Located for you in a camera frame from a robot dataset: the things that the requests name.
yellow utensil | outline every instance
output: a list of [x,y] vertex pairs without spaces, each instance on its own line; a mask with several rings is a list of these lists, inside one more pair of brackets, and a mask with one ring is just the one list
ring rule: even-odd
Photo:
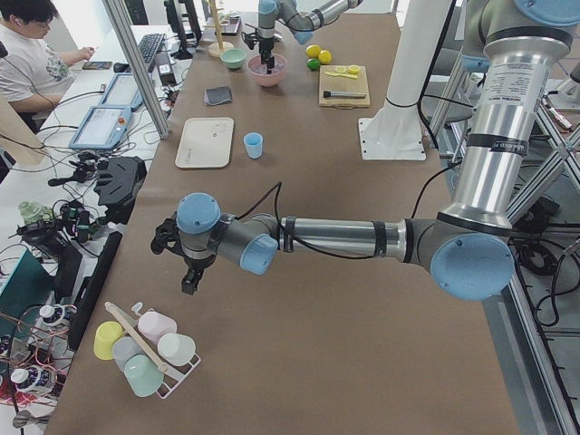
[[331,77],[344,77],[346,79],[358,79],[359,76],[357,74],[346,74],[344,72],[330,72],[325,71],[326,75],[330,75]]

brown table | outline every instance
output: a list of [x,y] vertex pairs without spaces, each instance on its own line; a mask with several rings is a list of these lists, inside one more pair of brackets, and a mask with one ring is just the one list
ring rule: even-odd
[[[255,276],[219,259],[188,296],[179,288],[183,261],[149,249],[155,226],[188,193],[205,191],[241,213],[278,180],[283,216],[409,216],[440,168],[437,152],[427,150],[425,162],[363,161],[356,127],[383,104],[398,40],[392,15],[347,14],[314,36],[336,63],[366,65],[368,110],[319,108],[317,74],[286,31],[276,51],[291,70],[275,88],[261,89],[245,67],[230,72],[197,55],[47,435],[517,433],[481,304],[446,295],[424,270],[394,259],[278,253]],[[204,106],[204,89],[221,85],[233,103]],[[206,116],[236,121],[230,164],[177,169],[184,121]],[[244,150],[249,131],[265,137],[259,160]],[[419,215],[434,217],[448,200],[438,179]],[[92,354],[96,327],[111,320],[105,301],[125,310],[142,301],[196,339],[203,361],[165,401],[137,398],[114,362]]]

blue joint cap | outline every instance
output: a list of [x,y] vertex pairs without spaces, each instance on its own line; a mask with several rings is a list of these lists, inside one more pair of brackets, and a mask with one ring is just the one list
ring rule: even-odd
[[201,234],[211,229],[219,220],[218,202],[207,193],[191,193],[178,205],[177,224],[180,231]]
[[296,32],[294,38],[300,45],[304,45],[312,39],[313,35],[314,34],[308,30],[306,32]]
[[435,252],[431,276],[446,292],[469,301],[497,295],[514,274],[508,246],[490,234],[454,237]]
[[489,59],[463,54],[463,69],[468,73],[486,73],[489,69]]
[[276,8],[276,0],[260,0],[257,11],[262,15],[268,15],[272,14]]
[[550,27],[569,27],[580,24],[578,0],[514,0],[527,18]]
[[247,244],[239,265],[248,272],[263,275],[270,267],[277,249],[278,243],[273,238],[268,234],[260,234]]

black hair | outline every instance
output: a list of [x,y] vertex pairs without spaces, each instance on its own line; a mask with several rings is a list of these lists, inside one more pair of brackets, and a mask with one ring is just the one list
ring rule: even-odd
[[14,15],[26,24],[31,21],[46,23],[58,17],[56,6],[51,0],[0,0],[0,13],[6,21],[10,15]]

